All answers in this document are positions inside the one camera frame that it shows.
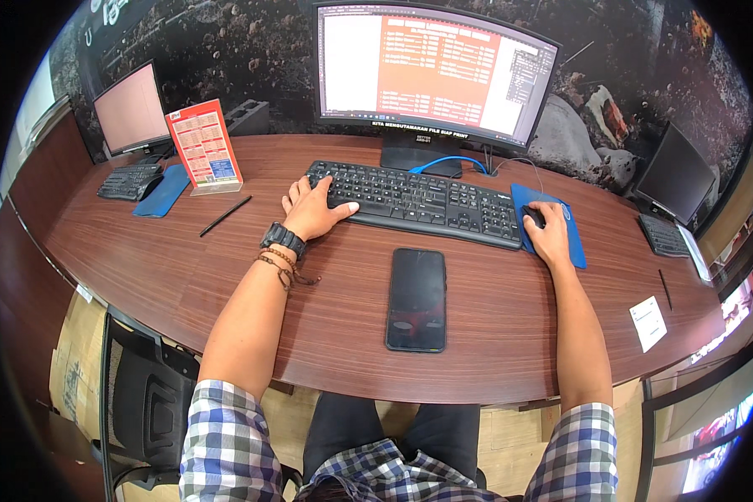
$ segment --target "desk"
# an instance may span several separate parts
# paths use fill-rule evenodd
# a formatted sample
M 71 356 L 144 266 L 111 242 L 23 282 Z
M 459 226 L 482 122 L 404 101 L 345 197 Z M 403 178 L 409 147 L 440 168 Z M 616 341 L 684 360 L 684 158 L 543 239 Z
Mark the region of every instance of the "desk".
M 74 277 L 121 311 L 199 353 L 213 322 L 282 220 L 280 198 L 315 159 L 378 166 L 378 138 L 272 135 L 232 138 L 245 186 L 239 194 L 189 197 L 165 218 L 131 216 L 133 205 L 95 195 L 111 165 L 81 185 L 45 245 Z M 578 276 L 603 328 L 614 382 L 682 359 L 724 331 L 720 302 L 689 259 L 655 256 L 620 197 L 539 169 L 544 191 L 572 206 L 589 267 Z M 507 162 L 497 177 L 469 169 L 464 182 L 510 191 L 538 187 L 531 166 Z M 245 195 L 251 202 L 203 238 L 208 223 Z M 446 256 L 447 347 L 391 352 L 384 322 L 392 251 Z M 669 310 L 658 269 L 670 288 Z M 287 302 L 274 377 L 342 394 L 401 402 L 520 402 L 558 394 L 556 307 L 543 262 L 525 251 L 341 223 L 312 242 L 302 266 L 322 276 Z M 628 309 L 656 296 L 669 333 L 642 354 Z

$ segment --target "computer monitor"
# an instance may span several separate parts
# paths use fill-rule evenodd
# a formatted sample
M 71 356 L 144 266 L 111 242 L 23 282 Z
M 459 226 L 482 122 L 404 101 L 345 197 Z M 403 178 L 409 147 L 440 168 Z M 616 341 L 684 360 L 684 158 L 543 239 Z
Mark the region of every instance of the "computer monitor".
M 334 2 L 315 8 L 318 122 L 413 133 L 421 136 L 419 148 L 440 137 L 458 140 L 458 151 L 463 140 L 529 148 L 558 43 L 436 5 Z
M 101 93 L 95 99 L 95 111 L 112 155 L 171 140 L 152 61 Z
M 667 124 L 661 145 L 633 194 L 688 225 L 714 185 L 714 173 L 688 139 Z

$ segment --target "chair backrest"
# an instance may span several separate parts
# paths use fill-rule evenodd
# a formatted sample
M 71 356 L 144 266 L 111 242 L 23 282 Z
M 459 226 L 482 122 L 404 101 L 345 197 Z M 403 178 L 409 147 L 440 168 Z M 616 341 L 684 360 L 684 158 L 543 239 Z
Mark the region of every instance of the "chair backrest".
M 103 331 L 101 449 L 110 489 L 125 480 L 173 483 L 198 361 L 111 306 Z

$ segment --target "plaid shirt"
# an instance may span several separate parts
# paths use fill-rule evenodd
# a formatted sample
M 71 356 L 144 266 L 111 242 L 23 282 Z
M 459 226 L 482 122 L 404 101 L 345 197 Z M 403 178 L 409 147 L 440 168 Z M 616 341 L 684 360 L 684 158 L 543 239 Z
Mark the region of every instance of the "plaid shirt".
M 584 404 L 564 414 L 524 500 L 616 499 L 613 410 Z M 195 388 L 181 459 L 182 500 L 281 500 L 282 470 L 251 394 L 219 380 Z M 296 500 L 504 500 L 419 452 L 406 462 L 390 439 L 342 451 L 319 467 Z

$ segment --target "wristwatch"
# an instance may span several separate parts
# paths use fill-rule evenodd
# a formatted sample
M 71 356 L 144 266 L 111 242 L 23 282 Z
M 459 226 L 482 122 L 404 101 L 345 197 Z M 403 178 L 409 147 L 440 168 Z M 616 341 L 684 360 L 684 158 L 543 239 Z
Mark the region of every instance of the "wristwatch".
M 271 228 L 269 228 L 262 237 L 262 242 L 259 243 L 259 248 L 263 249 L 271 244 L 285 246 L 287 249 L 294 252 L 298 259 L 303 258 L 304 251 L 307 249 L 307 243 L 302 241 L 301 237 L 289 231 L 279 222 L 273 222 L 271 224 Z

